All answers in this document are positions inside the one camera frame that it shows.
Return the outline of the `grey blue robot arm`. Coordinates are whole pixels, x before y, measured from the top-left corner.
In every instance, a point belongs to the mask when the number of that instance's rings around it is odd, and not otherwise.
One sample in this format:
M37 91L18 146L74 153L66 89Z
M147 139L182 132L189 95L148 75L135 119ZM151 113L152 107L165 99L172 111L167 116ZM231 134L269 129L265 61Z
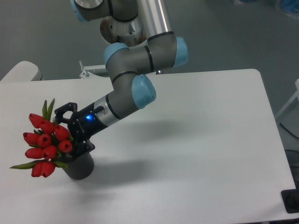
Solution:
M67 103L55 110L55 121L65 123L73 138L72 150L59 160L71 162L94 149L90 138L156 99L156 91L147 74L185 64L187 44L176 37L166 2L163 0L74 0L79 18L91 21L112 16L129 24L140 17L147 44L130 48L123 42L105 49L105 67L113 90L82 110Z

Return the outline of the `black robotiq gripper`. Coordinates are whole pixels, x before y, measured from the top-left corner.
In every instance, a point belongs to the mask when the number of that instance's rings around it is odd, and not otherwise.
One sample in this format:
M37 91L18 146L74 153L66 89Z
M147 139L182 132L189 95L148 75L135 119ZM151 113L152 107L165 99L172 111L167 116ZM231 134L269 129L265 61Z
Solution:
M94 108L94 104L90 104L80 111L77 108L77 103L69 102L54 111L53 121L58 124L67 124L71 136L75 140L72 150L63 154L63 161L73 161L85 153L90 153L95 149L95 145L89 139L107 128L107 125L104 125L96 116L97 112L104 110L103 106ZM66 112L72 112L70 118L64 117Z

